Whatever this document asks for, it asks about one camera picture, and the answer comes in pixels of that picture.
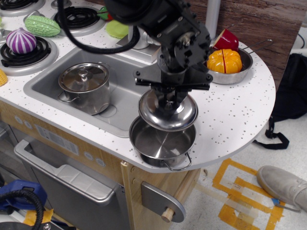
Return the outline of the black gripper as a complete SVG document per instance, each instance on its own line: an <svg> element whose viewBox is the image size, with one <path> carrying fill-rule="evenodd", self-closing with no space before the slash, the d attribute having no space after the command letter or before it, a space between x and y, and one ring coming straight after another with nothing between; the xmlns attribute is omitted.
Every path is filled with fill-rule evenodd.
<svg viewBox="0 0 307 230"><path fill-rule="evenodd" d="M166 66L157 63L136 69L133 72L135 84L150 86L155 95L157 108L168 108L172 105L171 91L175 90L174 108L185 107L189 91L208 90L213 76L203 64L197 64L179 72L171 72Z"/></svg>

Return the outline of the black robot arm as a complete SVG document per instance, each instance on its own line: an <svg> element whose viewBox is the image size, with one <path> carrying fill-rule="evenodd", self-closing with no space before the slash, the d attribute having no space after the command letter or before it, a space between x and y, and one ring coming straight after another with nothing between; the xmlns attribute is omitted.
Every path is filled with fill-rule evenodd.
<svg viewBox="0 0 307 230"><path fill-rule="evenodd" d="M126 25L143 29L161 44L157 59L158 76L146 79L141 71L138 82L148 82L160 105L180 105L193 89L208 90L212 81L204 62L210 52L210 35L184 0L106 0L111 16Z"/></svg>

